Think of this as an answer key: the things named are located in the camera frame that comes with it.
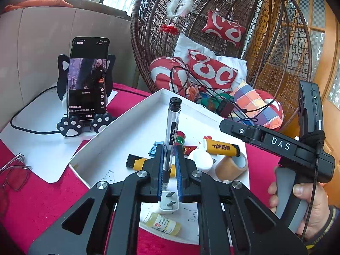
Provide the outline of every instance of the pen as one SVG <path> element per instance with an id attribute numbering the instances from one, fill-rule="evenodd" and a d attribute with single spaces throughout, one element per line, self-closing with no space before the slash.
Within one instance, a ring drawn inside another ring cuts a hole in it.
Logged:
<path id="1" fill-rule="evenodd" d="M 167 120 L 167 133 L 164 147 L 164 163 L 163 163 L 163 185 L 162 191 L 168 189 L 171 163 L 173 156 L 173 147 L 177 136 L 178 120 L 180 118 L 182 100 L 177 97 L 170 99 Z"/>

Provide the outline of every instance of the hand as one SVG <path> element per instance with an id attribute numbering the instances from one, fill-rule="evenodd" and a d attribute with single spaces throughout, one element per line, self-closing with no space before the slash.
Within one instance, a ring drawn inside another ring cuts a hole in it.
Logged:
<path id="1" fill-rule="evenodd" d="M 306 200 L 308 203 L 310 203 L 310 199 L 312 197 L 312 189 L 313 189 L 313 183 L 296 184 L 293 187 L 293 193 L 299 199 Z M 273 213 L 276 212 L 276 206 L 279 203 L 278 196 L 276 195 L 276 191 L 277 191 L 276 182 L 273 182 L 268 188 L 268 194 L 272 195 L 269 198 L 269 204 L 271 207 L 270 210 Z M 323 229 L 323 227 L 325 226 L 328 220 L 329 214 L 330 214 L 330 211 L 328 207 L 328 196 L 325 190 L 318 183 L 316 187 L 316 191 L 315 191 L 312 212 L 310 215 L 310 219 L 309 219 L 306 234 L 305 234 L 306 240 L 311 239 L 321 229 Z M 303 228 L 305 227 L 306 215 L 304 219 L 302 220 L 302 222 L 300 223 L 299 228 L 296 232 L 299 235 L 302 234 Z"/>

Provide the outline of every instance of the rattan basket chair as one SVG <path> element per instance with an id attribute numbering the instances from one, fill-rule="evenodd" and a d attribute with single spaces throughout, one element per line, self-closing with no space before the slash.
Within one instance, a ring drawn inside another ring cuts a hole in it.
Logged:
<path id="1" fill-rule="evenodd" d="M 178 35 L 160 32 L 167 18 L 170 0 L 135 0 L 131 16 L 131 41 L 137 67 L 151 92 L 158 89 L 149 73 L 149 64 L 160 56 L 173 56 Z M 202 33 L 208 10 L 217 10 L 247 31 L 239 49 L 214 36 Z M 303 14 L 295 0 L 194 0 L 193 10 L 176 23 L 179 33 L 209 48 L 217 55 L 247 61 L 247 83 L 273 95 L 283 107 L 284 129 L 298 107 L 298 81 L 311 80 L 310 38 Z"/>

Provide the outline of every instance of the beige tape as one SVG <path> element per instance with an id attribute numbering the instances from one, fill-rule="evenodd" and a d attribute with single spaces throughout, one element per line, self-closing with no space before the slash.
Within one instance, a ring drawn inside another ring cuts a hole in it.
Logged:
<path id="1" fill-rule="evenodd" d="M 248 161 L 243 153 L 239 157 L 224 156 L 220 162 L 217 163 L 215 172 L 216 176 L 221 181 L 233 181 L 239 175 L 243 174 L 248 168 Z"/>

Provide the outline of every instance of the metal screw head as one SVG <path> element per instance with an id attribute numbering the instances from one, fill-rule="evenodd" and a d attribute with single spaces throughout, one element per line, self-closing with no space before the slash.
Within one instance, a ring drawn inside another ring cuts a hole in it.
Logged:
<path id="1" fill-rule="evenodd" d="M 107 186 L 108 186 L 108 184 L 105 181 L 99 181 L 97 183 L 97 188 L 100 189 L 100 190 L 105 189 Z"/>
<path id="2" fill-rule="evenodd" d="M 201 177 L 202 176 L 202 172 L 201 171 L 193 171 L 191 173 L 194 177 Z"/>
<path id="3" fill-rule="evenodd" d="M 232 182 L 232 186 L 233 186 L 235 189 L 241 189 L 241 188 L 242 188 L 242 183 L 239 182 L 239 181 L 233 181 L 233 182 Z"/>
<path id="4" fill-rule="evenodd" d="M 146 177 L 147 176 L 147 171 L 139 171 L 137 173 L 137 176 L 139 176 L 139 177 Z"/>

